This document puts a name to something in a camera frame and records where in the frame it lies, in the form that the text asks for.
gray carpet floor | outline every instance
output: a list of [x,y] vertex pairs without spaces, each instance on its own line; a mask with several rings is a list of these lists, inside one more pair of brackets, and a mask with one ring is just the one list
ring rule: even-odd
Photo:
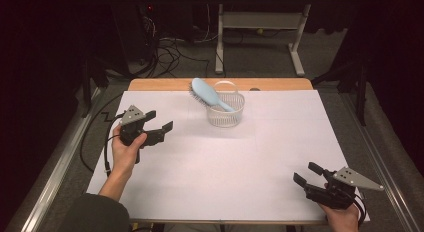
[[[221,75],[214,72],[215,41],[194,44],[177,42],[178,47],[175,47],[174,41],[162,41],[161,44],[168,50],[172,47],[173,54],[184,56],[178,58],[178,64],[171,73],[165,73],[161,77],[297,77],[287,50],[287,44],[293,41],[294,33],[289,31],[273,34],[274,32],[269,32],[265,35],[270,36],[259,37],[253,34],[243,34],[242,36],[235,31],[227,32],[224,37],[226,42],[224,49],[225,74]],[[345,32],[327,35],[322,31],[315,34],[304,34],[298,51],[306,78],[313,79],[328,71],[344,35]],[[169,62],[175,60],[175,56],[167,54],[165,50],[161,53],[164,55],[160,57],[161,63],[153,76],[161,74],[166,70]],[[138,65],[132,66],[134,70],[138,69]],[[88,128],[84,143],[79,144],[38,231],[56,231],[73,200],[87,189],[92,173],[81,162],[80,149],[84,161],[89,167],[94,168],[101,155],[104,135],[108,126],[107,118],[115,115],[119,105],[120,97],[112,99],[125,91],[128,84],[128,81],[113,79],[108,88],[102,90],[101,98],[98,99],[96,106],[97,110],[92,113],[96,113],[106,103],[110,101],[111,103],[102,110],[103,113],[99,114]],[[352,114],[354,93],[340,94],[336,85],[337,82],[323,82],[315,89],[320,93],[349,166],[375,181],[389,181],[389,185],[395,189],[396,193],[393,196],[388,191],[362,191],[366,197],[365,203],[371,222],[364,224],[360,231],[398,232],[424,229],[424,222],[421,219],[424,218],[423,177],[414,167],[393,132],[390,122],[382,112],[378,99],[372,91],[372,86],[368,84],[366,94],[365,121],[367,125],[359,126]],[[73,122],[69,125],[69,130],[72,130],[72,126],[77,125],[81,120],[81,111],[82,108],[79,109]],[[21,231],[62,155],[69,136],[70,132],[65,132],[61,143],[52,154],[7,231]],[[307,226],[303,229],[308,232],[330,231],[327,226]]]

basket handle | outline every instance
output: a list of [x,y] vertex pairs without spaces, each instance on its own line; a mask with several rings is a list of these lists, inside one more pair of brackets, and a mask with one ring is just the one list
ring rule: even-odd
[[237,85],[235,85],[233,82],[228,81],[228,80],[218,81],[218,82],[215,83],[215,85],[213,87],[216,88],[216,86],[218,86],[220,84],[229,84],[229,85],[232,85],[234,87],[234,93],[238,93]]

dark green sleeve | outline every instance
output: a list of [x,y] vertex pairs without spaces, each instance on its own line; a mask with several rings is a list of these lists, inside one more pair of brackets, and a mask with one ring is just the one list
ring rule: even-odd
[[58,231],[127,232],[129,215],[120,203],[108,197],[84,194],[71,206]]

white plastic basket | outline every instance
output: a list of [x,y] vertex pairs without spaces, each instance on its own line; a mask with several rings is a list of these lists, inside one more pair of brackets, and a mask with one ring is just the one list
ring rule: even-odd
[[214,85],[214,88],[220,84],[230,84],[234,87],[234,91],[230,92],[218,92],[218,95],[222,101],[231,106],[234,111],[226,112],[221,106],[207,106],[207,117],[209,123],[217,127],[233,127],[240,123],[241,116],[244,108],[244,96],[238,93],[237,86],[230,81],[219,81]]

dark background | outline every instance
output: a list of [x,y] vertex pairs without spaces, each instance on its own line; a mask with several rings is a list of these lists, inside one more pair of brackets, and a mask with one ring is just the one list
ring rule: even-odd
[[[362,56],[368,79],[417,168],[424,174],[424,0],[391,0],[312,6],[306,32],[350,28],[333,68]],[[87,61],[106,61],[89,76],[107,86],[103,69],[125,73],[127,58],[108,5],[75,5],[66,0],[0,0],[2,196],[0,230],[20,206],[55,149],[78,106],[75,92]],[[206,29],[198,5],[153,4],[160,28],[190,41],[192,26]],[[281,10],[278,5],[226,4],[233,10]],[[217,5],[211,4],[211,30]],[[332,80],[356,80],[339,74]]]

